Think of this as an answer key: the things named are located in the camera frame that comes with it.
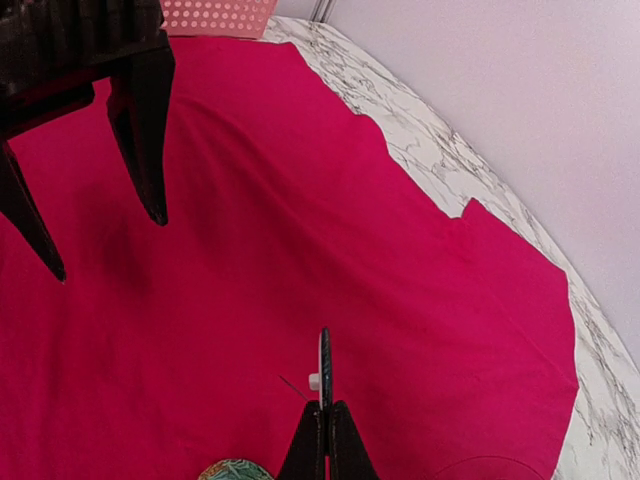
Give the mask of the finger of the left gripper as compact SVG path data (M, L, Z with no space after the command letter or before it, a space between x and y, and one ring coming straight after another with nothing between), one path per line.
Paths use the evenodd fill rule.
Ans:
M109 122L129 176L151 220L168 223L163 154L175 58L163 47L125 59L110 79Z
M1 214L19 231L53 276L66 281L66 270L56 245L37 209L17 158L1 141Z

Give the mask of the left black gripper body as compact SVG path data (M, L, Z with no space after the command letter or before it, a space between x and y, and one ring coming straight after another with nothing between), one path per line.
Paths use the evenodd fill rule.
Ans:
M168 36L157 1L4 1L1 137L89 105L92 84L115 85L110 115L168 96Z

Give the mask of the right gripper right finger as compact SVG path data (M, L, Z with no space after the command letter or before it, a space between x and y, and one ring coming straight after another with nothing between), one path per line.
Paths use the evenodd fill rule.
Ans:
M331 407L327 434L331 479L380 480L345 401Z

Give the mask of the blue round brooch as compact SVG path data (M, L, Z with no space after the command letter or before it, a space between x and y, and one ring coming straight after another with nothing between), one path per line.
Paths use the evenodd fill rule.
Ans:
M328 327L321 330L318 341L318 371L308 376L308 386L318 394L320 409L328 412L334 404L332 345Z

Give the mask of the red t-shirt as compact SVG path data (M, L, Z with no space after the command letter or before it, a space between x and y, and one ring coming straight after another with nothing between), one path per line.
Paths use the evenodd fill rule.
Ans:
M579 390L565 273L470 200L451 217L291 44L176 39L169 223L101 102L12 148L65 258L1 226L1 475L277 470L332 334L384 479L548 479Z

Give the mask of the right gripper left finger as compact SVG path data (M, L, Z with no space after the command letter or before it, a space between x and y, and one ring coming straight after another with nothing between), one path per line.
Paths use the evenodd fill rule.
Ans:
M319 401L305 405L276 479L325 479L325 422Z

